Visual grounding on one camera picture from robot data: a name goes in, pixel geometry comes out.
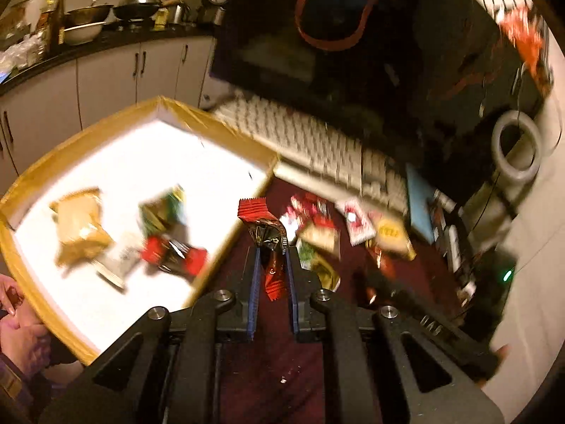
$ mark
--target stainless steel pot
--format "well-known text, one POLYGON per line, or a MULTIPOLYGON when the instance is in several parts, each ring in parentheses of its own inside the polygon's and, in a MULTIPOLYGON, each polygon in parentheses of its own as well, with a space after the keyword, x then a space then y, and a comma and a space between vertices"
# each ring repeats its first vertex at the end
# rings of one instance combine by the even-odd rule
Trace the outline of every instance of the stainless steel pot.
POLYGON ((148 19, 161 7, 161 0, 122 0, 114 6, 114 14, 121 20, 148 19))
POLYGON ((167 16, 168 24, 186 24, 189 22, 190 8, 186 3, 178 1, 164 6, 169 10, 167 16))
POLYGON ((87 8, 78 8, 69 11, 65 15, 65 27, 71 28, 77 25, 95 24, 96 22, 104 22, 108 17, 111 4, 103 4, 94 6, 98 0, 93 0, 92 4, 87 8))

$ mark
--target food container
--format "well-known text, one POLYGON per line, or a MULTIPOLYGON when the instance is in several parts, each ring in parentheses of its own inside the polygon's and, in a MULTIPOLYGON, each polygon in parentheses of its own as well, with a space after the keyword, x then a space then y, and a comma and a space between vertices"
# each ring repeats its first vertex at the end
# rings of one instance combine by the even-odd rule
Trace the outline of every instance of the food container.
POLYGON ((71 28, 77 25, 96 24, 104 22, 109 15, 109 10, 113 8, 111 4, 88 6, 78 8, 65 14, 65 27, 71 28))
POLYGON ((96 22, 65 29, 65 43, 71 46, 88 43, 100 34, 103 25, 104 22, 96 22))

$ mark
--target cabinet door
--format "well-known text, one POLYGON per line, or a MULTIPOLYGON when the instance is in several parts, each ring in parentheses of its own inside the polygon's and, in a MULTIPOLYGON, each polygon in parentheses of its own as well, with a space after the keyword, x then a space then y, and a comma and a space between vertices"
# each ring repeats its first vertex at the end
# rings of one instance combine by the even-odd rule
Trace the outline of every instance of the cabinet door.
POLYGON ((18 173, 80 132, 76 61, 27 80, 2 98, 2 127, 18 173))
POLYGON ((4 134, 0 131, 0 196, 4 196, 16 178, 18 178, 18 174, 13 167, 4 134))
POLYGON ((140 60, 139 44, 78 59, 78 106, 83 129, 135 104, 140 60))
POLYGON ((174 98, 183 39, 166 39, 141 44, 137 75, 138 103, 164 95, 174 98))
POLYGON ((174 93, 176 100, 198 107, 211 45, 211 36, 184 39, 179 77, 174 93))

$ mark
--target red candy wrapper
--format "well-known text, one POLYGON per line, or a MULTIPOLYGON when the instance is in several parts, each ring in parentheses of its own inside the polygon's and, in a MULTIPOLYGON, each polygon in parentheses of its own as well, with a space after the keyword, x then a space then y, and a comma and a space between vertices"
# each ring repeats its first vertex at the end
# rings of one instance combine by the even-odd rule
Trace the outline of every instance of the red candy wrapper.
POLYGON ((306 193, 303 198, 292 196, 281 222, 287 228, 289 242, 300 237, 310 245, 339 258, 340 232, 329 215, 325 199, 311 193, 306 193))
POLYGON ((269 212, 265 198, 241 199, 237 216, 248 227, 255 244, 270 250, 265 278, 265 291, 271 301, 286 295, 281 252, 286 247, 286 230, 269 212))
POLYGON ((271 301, 284 298, 286 296, 286 285, 283 273, 283 261, 278 252, 270 252, 269 264, 265 268, 265 291, 271 301))
POLYGON ((351 245, 363 243, 376 234, 371 220, 361 209, 359 199, 351 198, 335 203, 335 207, 345 216, 351 245))
POLYGON ((193 279, 204 268, 208 252, 163 235, 150 236, 141 257, 161 271, 193 279))

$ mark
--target kitchen counter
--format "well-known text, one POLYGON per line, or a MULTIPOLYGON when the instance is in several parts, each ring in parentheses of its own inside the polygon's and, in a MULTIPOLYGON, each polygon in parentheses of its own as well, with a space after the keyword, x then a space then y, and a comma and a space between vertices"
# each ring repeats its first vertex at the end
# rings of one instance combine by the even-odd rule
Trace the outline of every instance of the kitchen counter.
POLYGON ((181 26, 168 27, 162 31, 152 31, 144 28, 141 28, 139 31, 103 30, 94 41, 79 46, 64 45, 60 54, 52 58, 44 59, 25 70, 15 70, 12 72, 12 75, 10 75, 10 78, 0 84, 0 96, 19 84, 24 83, 26 80, 46 72, 46 70, 50 68, 73 59, 88 56, 95 52, 158 39, 183 38, 186 36, 212 36, 213 34, 214 31, 211 28, 181 26))

